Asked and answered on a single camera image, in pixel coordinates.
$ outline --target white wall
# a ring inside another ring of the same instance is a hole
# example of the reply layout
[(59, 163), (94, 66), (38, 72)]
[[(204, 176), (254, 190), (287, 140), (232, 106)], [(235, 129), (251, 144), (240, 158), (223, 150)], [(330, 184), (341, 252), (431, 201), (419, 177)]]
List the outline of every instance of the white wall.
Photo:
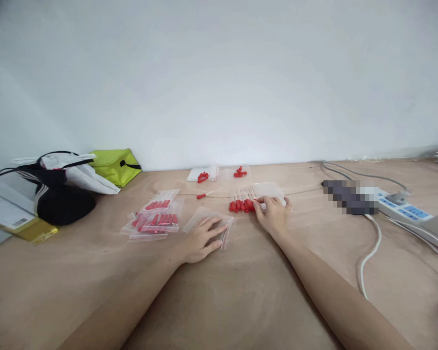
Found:
[(165, 170), (438, 148), (438, 0), (3, 3), (0, 163), (130, 147)]

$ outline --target finger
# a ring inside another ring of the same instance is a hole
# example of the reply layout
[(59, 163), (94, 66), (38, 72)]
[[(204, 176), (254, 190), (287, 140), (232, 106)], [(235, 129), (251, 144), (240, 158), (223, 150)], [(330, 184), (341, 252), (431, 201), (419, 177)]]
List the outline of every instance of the finger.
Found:
[(208, 218), (206, 222), (201, 226), (202, 228), (205, 228), (206, 230), (209, 230), (212, 225), (214, 225), (216, 222), (221, 221), (221, 218)]
[(273, 206), (273, 205), (275, 204), (275, 202), (274, 202), (272, 199), (270, 199), (268, 196), (263, 196), (263, 197), (261, 197), (261, 198), (258, 198), (258, 201), (259, 201), (260, 199), (263, 199), (263, 201), (260, 202), (260, 203), (265, 203), (265, 204), (266, 204), (266, 207), (268, 207), (268, 206)]
[(211, 242), (210, 244), (208, 244), (206, 247), (202, 249), (204, 256), (207, 257), (210, 253), (212, 253), (216, 249), (219, 249), (221, 245), (222, 242), (220, 240)]
[(216, 237), (218, 234), (220, 234), (221, 232), (224, 232), (226, 229), (227, 229), (227, 225), (215, 228), (214, 230), (211, 230), (211, 231), (207, 231), (205, 234), (205, 237), (207, 239)]
[(258, 220), (264, 219), (263, 209), (261, 209), (261, 205), (257, 201), (253, 201), (253, 206), (255, 207), (256, 217)]
[(281, 202), (281, 200), (280, 200), (279, 198), (277, 198), (277, 197), (273, 197), (273, 198), (271, 198), (271, 199), (274, 200), (274, 202), (276, 202), (277, 205), (279, 205), (279, 206), (281, 206), (281, 207), (283, 206), (283, 205), (282, 205), (282, 202)]
[(198, 220), (198, 222), (196, 223), (196, 225), (194, 227), (199, 227), (201, 225), (203, 225), (206, 221), (208, 221), (209, 217), (204, 217), (200, 220)]
[(286, 201), (286, 209), (287, 209), (287, 211), (291, 211), (292, 210), (292, 206), (293, 206), (291, 200), (289, 198), (287, 198), (287, 197), (284, 197), (284, 200)]

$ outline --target green bag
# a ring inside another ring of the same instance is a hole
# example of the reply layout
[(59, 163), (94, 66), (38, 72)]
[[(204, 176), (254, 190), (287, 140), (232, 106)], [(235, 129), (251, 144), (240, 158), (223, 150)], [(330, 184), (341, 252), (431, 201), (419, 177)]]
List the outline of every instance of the green bag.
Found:
[(89, 163), (96, 174), (106, 178), (117, 187), (124, 187), (142, 170), (131, 153), (131, 150), (102, 150), (93, 151), (97, 157)]

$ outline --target black object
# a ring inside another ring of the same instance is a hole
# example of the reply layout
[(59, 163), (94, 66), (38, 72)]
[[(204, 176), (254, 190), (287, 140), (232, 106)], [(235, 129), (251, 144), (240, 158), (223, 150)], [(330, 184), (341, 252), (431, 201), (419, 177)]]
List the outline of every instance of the black object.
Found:
[(65, 186), (67, 182), (65, 168), (90, 163), (92, 159), (68, 164), (58, 170), (47, 170), (40, 165), (43, 156), (39, 157), (34, 164), (2, 169), (0, 176), (17, 172), (24, 179), (36, 184), (35, 212), (39, 218), (51, 225), (68, 225), (90, 213), (96, 206), (94, 198), (87, 190)]
[(124, 166), (124, 165), (126, 165), (126, 166), (128, 166), (128, 167), (130, 167), (130, 168), (133, 168), (133, 169), (141, 170), (141, 165), (126, 164), (125, 161), (122, 160), (122, 161), (120, 162), (120, 166), (122, 167), (122, 166)]

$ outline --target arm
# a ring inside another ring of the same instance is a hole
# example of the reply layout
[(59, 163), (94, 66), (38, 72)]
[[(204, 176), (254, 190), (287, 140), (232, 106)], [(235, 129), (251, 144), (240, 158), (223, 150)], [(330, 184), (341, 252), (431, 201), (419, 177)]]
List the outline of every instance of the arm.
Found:
[(206, 242), (223, 232), (222, 226), (209, 231), (220, 218), (200, 220), (173, 249), (163, 254), (144, 273), (96, 309), (63, 343), (60, 350), (120, 349), (172, 274), (183, 263), (197, 263), (221, 246)]
[(253, 201), (258, 221), (286, 254), (318, 311), (344, 347), (348, 350), (411, 350), (396, 328), (370, 302), (288, 234), (287, 215), (292, 204), (288, 198), (285, 200), (284, 207), (278, 198), (259, 198), (259, 203), (266, 203), (266, 214), (259, 203)]

